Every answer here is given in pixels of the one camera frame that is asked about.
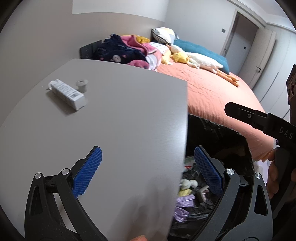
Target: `metal screw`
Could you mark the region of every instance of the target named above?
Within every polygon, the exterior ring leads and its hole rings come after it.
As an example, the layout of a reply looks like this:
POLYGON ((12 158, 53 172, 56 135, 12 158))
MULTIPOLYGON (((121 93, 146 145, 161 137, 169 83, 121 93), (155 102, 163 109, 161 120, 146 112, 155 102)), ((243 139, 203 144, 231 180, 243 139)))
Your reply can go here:
POLYGON ((35 178, 36 178, 36 179, 41 178, 41 173, 37 173, 37 174, 35 175, 35 178))
POLYGON ((67 168, 65 168, 65 169, 62 170, 62 174, 63 174, 63 175, 68 175, 69 172, 70 172, 70 171, 69 171, 69 169, 67 169, 67 168))
POLYGON ((260 173, 255 173, 255 177, 257 178, 257 179, 261 179, 262 178, 262 176, 261 176, 261 174, 260 173))
POLYGON ((229 174, 229 175, 233 175, 234 174, 234 170, 232 170, 231 168, 228 168, 226 170, 226 172, 229 174))

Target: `finger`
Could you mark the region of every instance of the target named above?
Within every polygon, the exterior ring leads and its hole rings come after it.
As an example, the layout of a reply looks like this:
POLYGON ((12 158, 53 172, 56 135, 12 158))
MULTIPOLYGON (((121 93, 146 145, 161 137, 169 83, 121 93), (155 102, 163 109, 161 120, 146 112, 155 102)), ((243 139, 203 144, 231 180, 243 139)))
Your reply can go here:
POLYGON ((269 192, 268 197, 269 197, 269 199, 272 199, 274 197, 274 193, 269 192))
POLYGON ((272 193, 272 192, 270 191, 270 188, 269 188, 269 186, 271 185, 270 182, 271 182, 270 177, 268 177, 268 181, 267 181, 267 183, 266 183, 266 190, 267 190, 267 193, 268 193, 268 197, 269 197, 269 199, 272 199, 273 196, 274 196, 274 193, 272 193))
POLYGON ((266 189, 268 190, 269 193, 276 194, 279 191, 279 183, 277 181, 269 181, 266 184, 266 189))
POLYGON ((269 161, 273 161, 275 159, 275 149, 273 149, 270 154, 268 155, 267 159, 269 161))
POLYGON ((268 175, 271 177, 272 181, 275 181, 279 176, 279 171, 278 171, 274 161, 272 161, 272 163, 269 166, 268 175))
POLYGON ((296 169, 294 169, 292 174, 291 174, 291 181, 296 182, 296 169))

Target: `textured blue pad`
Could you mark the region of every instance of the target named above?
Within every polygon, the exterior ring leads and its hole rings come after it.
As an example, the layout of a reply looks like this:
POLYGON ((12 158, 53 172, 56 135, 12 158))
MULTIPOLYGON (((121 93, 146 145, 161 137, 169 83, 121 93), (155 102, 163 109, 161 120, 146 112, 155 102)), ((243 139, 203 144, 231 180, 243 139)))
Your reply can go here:
POLYGON ((77 173, 76 177, 73 179, 72 192, 75 198, 85 193, 85 190, 87 189, 101 161, 102 150, 97 147, 84 163, 80 171, 77 173))
POLYGON ((221 197, 223 194, 223 180, 209 157, 200 147, 194 150, 194 160, 212 193, 221 197))

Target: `navy blanket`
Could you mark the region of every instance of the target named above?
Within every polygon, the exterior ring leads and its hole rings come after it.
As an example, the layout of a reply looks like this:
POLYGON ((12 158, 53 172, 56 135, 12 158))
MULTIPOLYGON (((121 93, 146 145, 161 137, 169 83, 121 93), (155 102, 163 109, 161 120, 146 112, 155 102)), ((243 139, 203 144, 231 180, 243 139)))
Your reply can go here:
POLYGON ((92 59, 121 64, 128 64, 133 60, 144 60, 147 62, 145 55, 141 51, 126 46, 120 36, 116 34, 107 37, 97 47, 92 59))

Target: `purple plastic bag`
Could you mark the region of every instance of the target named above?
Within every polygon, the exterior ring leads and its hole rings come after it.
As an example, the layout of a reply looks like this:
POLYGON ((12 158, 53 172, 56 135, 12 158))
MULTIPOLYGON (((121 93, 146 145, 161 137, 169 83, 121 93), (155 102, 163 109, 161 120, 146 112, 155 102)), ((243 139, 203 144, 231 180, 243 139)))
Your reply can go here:
POLYGON ((174 217, 179 223, 182 223, 188 214, 189 212, 180 207, 175 208, 174 217))
POLYGON ((195 196, 193 194, 190 194, 185 197, 178 197, 176 207, 193 207, 194 203, 193 200, 195 199, 195 196))

